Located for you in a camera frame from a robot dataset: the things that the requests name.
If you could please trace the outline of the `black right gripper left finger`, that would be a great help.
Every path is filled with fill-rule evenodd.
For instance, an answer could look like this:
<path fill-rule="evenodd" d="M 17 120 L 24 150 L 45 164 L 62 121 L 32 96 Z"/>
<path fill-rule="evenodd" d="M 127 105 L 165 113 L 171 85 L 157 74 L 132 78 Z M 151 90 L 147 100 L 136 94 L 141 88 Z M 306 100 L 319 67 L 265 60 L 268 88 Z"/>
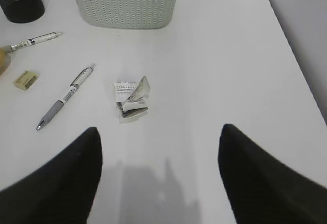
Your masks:
<path fill-rule="evenodd" d="M 1 223 L 87 223 L 102 175 L 96 127 L 1 191 Z"/>

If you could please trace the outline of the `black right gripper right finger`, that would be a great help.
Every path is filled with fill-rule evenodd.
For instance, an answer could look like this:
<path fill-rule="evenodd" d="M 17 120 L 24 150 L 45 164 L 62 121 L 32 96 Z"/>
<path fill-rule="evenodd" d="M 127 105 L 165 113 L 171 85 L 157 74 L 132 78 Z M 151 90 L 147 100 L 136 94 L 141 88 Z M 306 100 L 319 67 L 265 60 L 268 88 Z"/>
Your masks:
<path fill-rule="evenodd" d="M 233 124 L 222 128 L 218 169 L 236 223 L 326 223 L 326 187 L 270 155 Z"/>

